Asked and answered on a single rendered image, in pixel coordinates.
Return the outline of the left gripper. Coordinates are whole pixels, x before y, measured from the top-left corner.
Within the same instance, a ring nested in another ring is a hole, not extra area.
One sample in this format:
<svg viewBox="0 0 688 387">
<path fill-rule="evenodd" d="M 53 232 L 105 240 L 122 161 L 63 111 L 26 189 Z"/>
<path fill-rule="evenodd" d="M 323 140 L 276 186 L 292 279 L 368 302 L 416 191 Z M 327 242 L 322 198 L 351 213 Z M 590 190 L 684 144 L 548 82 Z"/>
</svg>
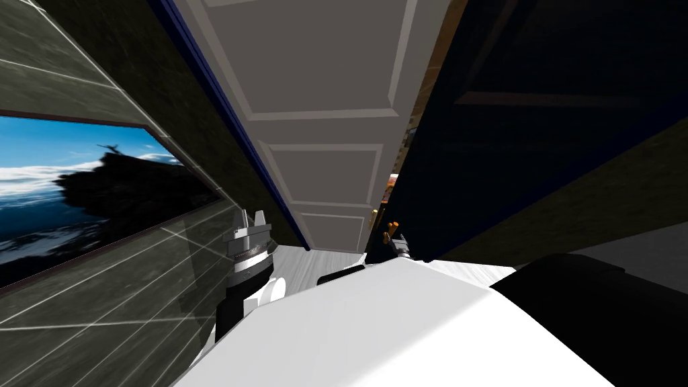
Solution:
<svg viewBox="0 0 688 387">
<path fill-rule="evenodd" d="M 266 223 L 263 210 L 258 210 L 254 216 L 253 226 L 249 226 L 247 211 L 236 209 L 232 219 L 232 232 L 224 234 L 222 242 L 227 249 L 253 249 L 270 242 L 271 225 Z"/>
</svg>

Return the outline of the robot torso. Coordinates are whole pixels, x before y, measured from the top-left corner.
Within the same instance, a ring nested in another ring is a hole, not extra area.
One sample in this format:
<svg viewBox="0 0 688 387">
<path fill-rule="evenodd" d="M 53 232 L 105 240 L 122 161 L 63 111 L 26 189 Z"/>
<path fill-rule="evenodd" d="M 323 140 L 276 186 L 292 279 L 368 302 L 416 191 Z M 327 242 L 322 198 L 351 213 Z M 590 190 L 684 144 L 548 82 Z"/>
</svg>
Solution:
<svg viewBox="0 0 688 387">
<path fill-rule="evenodd" d="M 171 387 L 613 387 L 514 303 L 405 258 L 259 306 Z"/>
</svg>

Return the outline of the grey panelled door leaf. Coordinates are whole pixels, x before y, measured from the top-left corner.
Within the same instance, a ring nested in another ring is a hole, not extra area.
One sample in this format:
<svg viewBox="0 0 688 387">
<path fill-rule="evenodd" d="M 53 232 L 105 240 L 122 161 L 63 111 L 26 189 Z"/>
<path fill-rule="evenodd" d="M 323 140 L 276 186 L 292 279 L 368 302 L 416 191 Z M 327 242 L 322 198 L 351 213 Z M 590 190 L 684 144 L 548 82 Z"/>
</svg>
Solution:
<svg viewBox="0 0 688 387">
<path fill-rule="evenodd" d="M 311 249 L 362 253 L 452 0 L 173 0 Z"/>
</svg>

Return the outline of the dark framed window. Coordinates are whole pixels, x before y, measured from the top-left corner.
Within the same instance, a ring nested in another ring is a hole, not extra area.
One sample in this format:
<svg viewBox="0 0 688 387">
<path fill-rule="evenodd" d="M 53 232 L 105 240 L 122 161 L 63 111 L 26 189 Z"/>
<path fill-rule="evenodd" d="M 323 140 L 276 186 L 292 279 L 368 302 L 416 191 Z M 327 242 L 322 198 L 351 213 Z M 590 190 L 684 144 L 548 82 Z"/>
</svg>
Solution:
<svg viewBox="0 0 688 387">
<path fill-rule="evenodd" d="M 0 292 L 218 200 L 146 125 L 0 110 Z"/>
</svg>

